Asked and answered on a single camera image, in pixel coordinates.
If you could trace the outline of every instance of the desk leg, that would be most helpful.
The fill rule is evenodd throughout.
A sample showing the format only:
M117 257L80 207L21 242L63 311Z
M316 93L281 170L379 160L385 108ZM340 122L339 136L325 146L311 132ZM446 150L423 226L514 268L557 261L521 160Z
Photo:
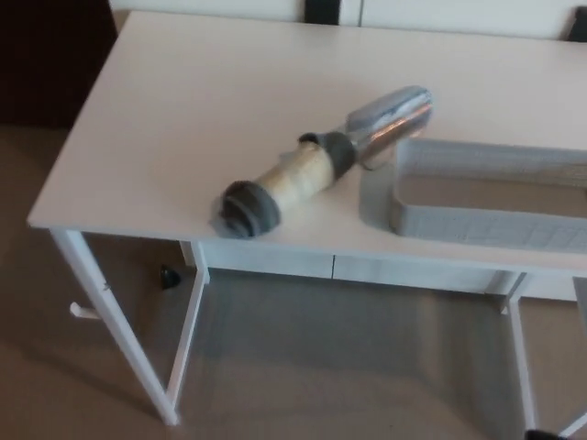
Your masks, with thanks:
M180 241L180 248L182 249L183 261L185 265L191 268L195 267L194 250L190 241Z
M208 266L204 258L204 251L202 245L198 242L189 244L190 258L194 261L197 267L195 274L194 287L192 288L192 296L190 303L187 306L187 313L183 321L182 335L180 343L177 347L175 360L173 361L172 375L169 379L169 386L167 388L167 396L172 402L173 406L177 405L180 398L183 385L183 376L187 361L190 354L190 346L192 345L192 338L194 336L195 323L200 310L200 303L204 294L204 286L210 282L210 274L208 273Z
M165 394L82 233L52 229L51 234L163 421L170 425L178 424L174 404Z
M534 402L534 392L532 390L532 381L530 380L530 369L526 356L519 300L530 283L531 278L532 277L527 273L520 274L512 289L507 293L504 302L504 309L507 309L508 318L512 328L512 337L514 339L515 366L520 381L522 409L524 410L524 425L527 430L535 429L537 427L537 414Z
M577 296L577 305L579 307L579 316L587 335L587 279L574 278L575 295ZM560 436L569 437L579 431L587 424L587 412L574 420L569 426L560 432Z

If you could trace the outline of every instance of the small black item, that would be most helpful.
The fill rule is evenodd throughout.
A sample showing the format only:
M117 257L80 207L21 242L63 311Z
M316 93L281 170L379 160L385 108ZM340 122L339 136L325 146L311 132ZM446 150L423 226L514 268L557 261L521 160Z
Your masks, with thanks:
M567 41L587 43L587 6L578 6L575 10L575 22L570 28Z
M338 25L340 0L305 0L304 23Z
M180 274L169 266L165 266L164 264L161 264L159 276L161 280L161 288L165 291L167 289L176 287L180 282L182 282L182 277L180 277Z

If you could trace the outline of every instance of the silver metal end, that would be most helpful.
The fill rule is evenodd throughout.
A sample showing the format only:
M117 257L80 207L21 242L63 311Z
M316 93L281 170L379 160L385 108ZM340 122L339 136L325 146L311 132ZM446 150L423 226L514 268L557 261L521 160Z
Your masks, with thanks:
M365 165L398 140L418 134L431 115L432 93L410 85L350 113L344 131Z

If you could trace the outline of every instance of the floor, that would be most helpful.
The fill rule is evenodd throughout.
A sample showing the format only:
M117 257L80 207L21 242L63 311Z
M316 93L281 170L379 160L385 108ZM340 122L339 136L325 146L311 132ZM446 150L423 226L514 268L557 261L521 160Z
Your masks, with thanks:
M47 233L25 218L65 139L0 127L0 426L5 438L522 438L509 327L495 298L213 271L181 401L155 416ZM188 300L174 243L90 244L162 378ZM161 262L184 283L158 288ZM541 426L587 409L576 304L522 301ZM576 438L587 438L583 429Z

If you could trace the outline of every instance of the desk drawer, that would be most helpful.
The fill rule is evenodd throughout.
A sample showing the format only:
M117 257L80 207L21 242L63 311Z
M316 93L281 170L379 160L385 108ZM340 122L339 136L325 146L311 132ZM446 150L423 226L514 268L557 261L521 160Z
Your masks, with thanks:
M501 276L503 278L487 292L507 295L519 275L519 272L502 272ZM524 288L522 296L546 300L577 301L573 279L570 276L565 277L562 275L531 274L531 279Z
M445 264L336 256L334 279L485 293L495 270L461 269Z
M332 255L263 246L251 241L223 240L204 243L210 268L331 278Z

